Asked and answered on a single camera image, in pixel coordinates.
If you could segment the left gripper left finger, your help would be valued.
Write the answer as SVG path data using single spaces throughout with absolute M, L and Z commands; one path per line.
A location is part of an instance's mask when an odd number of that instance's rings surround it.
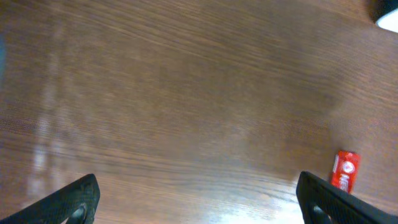
M 92 224 L 100 200 L 94 174 L 66 185 L 23 210 L 1 220 L 1 224 L 76 223 Z

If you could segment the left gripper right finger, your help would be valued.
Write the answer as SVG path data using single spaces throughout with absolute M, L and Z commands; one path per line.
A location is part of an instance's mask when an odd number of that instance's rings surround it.
M 397 217 L 336 188 L 314 174 L 303 171 L 296 196 L 305 224 L 395 224 Z

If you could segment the red Nescafe coffee sachet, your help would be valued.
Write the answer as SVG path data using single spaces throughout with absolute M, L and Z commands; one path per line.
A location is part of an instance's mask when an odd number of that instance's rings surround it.
M 330 184 L 351 193 L 356 182 L 361 156 L 355 152 L 338 151 L 335 156 Z

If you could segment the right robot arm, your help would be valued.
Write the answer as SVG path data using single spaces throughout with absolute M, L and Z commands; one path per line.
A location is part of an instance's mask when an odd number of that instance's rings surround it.
M 369 16 L 382 29 L 397 33 L 397 11 L 397 0 L 369 0 Z

